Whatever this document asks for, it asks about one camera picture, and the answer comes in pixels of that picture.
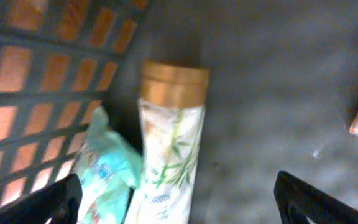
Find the white bamboo print tube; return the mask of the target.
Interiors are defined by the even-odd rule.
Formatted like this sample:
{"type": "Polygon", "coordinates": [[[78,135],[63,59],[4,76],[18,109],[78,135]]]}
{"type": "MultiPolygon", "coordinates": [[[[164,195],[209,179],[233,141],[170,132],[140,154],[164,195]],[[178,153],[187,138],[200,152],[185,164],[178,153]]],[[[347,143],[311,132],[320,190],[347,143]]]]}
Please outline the white bamboo print tube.
{"type": "Polygon", "coordinates": [[[144,168],[125,223],[188,223],[209,70],[146,61],[138,100],[144,168]]]}

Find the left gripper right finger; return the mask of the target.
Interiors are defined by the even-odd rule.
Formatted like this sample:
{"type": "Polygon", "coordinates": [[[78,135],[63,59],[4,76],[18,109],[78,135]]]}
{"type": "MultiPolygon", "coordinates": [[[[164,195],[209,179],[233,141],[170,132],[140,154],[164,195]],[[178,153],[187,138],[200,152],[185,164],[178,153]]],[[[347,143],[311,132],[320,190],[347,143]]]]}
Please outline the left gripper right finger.
{"type": "Polygon", "coordinates": [[[274,196],[283,224],[310,221],[358,224],[358,210],[286,171],[277,174],[274,196]]]}

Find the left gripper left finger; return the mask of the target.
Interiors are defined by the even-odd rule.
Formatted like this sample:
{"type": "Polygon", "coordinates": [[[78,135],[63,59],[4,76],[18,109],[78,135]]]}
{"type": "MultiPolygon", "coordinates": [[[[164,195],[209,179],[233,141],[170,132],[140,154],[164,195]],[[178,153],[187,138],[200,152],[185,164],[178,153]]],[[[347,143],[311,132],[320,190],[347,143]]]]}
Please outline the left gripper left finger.
{"type": "Polygon", "coordinates": [[[0,208],[0,223],[75,224],[81,199],[80,180],[76,174],[70,174],[18,202],[0,208]]]}

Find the teal wet wipes pack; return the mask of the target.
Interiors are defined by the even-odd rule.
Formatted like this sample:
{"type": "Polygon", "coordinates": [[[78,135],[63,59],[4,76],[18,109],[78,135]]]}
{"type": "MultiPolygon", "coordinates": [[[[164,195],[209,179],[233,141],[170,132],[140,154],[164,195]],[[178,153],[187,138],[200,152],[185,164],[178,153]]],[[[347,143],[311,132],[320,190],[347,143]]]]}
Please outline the teal wet wipes pack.
{"type": "Polygon", "coordinates": [[[140,185],[142,156],[108,123],[104,108],[97,107],[78,152],[78,223],[122,223],[130,192],[140,185]]]}

